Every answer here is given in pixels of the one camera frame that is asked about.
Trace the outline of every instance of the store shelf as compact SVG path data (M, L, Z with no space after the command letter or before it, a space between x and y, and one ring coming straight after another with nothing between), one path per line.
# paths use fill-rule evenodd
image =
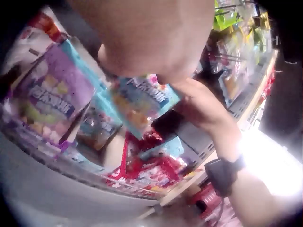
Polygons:
M250 81L250 85L246 88L245 91L243 91L243 93L234 101L230 107L230 112L237 120L239 126L247 120L257 102L259 101L262 91L270 76L270 72L272 71L272 68L275 64L277 54L277 50L272 50L270 53L267 53L264 64L259 68L258 71L256 71L255 75L253 75ZM217 158L217 154L214 152L215 148L210 137L208 137L202 130L193 126L191 123L186 122L182 124L177 134L180 138L182 138L183 141L196 149L196 151L199 152L200 156L205 155L206 158L202 160L198 167L198 169L202 169L202 171L197 172L195 176L190 180L182 181L173 190L168 192L165 197L160 199L161 206L169 204L172 200L180 196L192 184L204 181L207 178L205 171L203 171L204 165ZM150 208L142 215L140 215L139 219L145 218L153 212L155 212L155 209Z
M0 133L0 167L5 198L69 219L114 221L136 217L157 200L135 198L70 179L39 163Z

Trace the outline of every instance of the teal candy package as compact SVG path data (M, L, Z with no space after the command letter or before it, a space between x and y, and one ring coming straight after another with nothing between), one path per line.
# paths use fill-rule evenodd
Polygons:
M121 125L122 122L115 117L112 109L107 108L106 102L93 97L78 131L77 140L99 151L110 141Z
M141 160L147 160L152 156L159 156L163 153L166 153L174 158L180 157L180 155L184 153L184 148L182 147L180 138L178 136L171 138L159 146L139 153L139 157Z
M111 96L123 124L138 139L180 100L170 85L158 83L155 74L120 77L111 87Z

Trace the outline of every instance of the hanging snack bag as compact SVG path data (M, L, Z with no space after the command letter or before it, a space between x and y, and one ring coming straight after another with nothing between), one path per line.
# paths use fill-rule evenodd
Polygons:
M102 100L94 98L80 126L77 140L99 151L122 125L114 115Z
M6 103L13 120L55 146L77 128L95 92L85 63L73 58L69 48L68 40L49 48L13 88Z
M179 102L179 96L167 85L160 85L155 74L119 78L113 84L112 101L128 130L138 139L149 130L153 120Z

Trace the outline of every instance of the packaged candy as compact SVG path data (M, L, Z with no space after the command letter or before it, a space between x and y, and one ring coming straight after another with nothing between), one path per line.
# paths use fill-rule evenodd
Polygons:
M109 142L122 124L117 118L115 120L110 117L111 114L106 114L110 110L106 111L106 106L100 102L101 100L92 101L77 134L78 141L97 151Z
M213 28L217 31L222 31L227 27L242 21L242 17L238 12L239 1L237 0L215 0L215 20Z
M165 143L153 130L146 141L139 141L128 132L125 136L122 164L108 177L123 179L128 184L148 190L153 190L154 187L166 188L181 180L178 173L186 164L178 156L183 152L178 137Z
M154 119L162 116L180 100L168 84L158 83L155 74L121 77L113 84L111 94L123 124L138 139L149 130Z
M55 145L75 133L95 92L82 66L65 51L69 45L65 41L49 48L6 103L6 111L16 121Z
M66 31L53 17L51 9L46 7L26 24L3 65L1 75L6 74L15 65L20 65L22 68L29 67L51 45L66 40Z
M225 68L219 77L219 84L225 97L226 107L230 107L233 101L249 83L249 75L245 62L234 62Z
M97 165L87 158L85 158L75 147L70 146L63 154L62 157L67 159L80 168L94 174L101 174L104 172L104 167Z

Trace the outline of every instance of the product label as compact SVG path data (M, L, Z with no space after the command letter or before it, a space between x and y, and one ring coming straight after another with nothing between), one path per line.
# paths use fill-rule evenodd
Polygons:
M147 93L151 98L156 100L158 103L161 103L161 105L168 103L168 97L163 92L148 83L146 80L130 78L126 82L126 85L134 86L136 89Z
M58 96L53 95L37 84L30 90L30 95L38 101L59 110L67 117L70 117L75 110L72 104L64 101Z

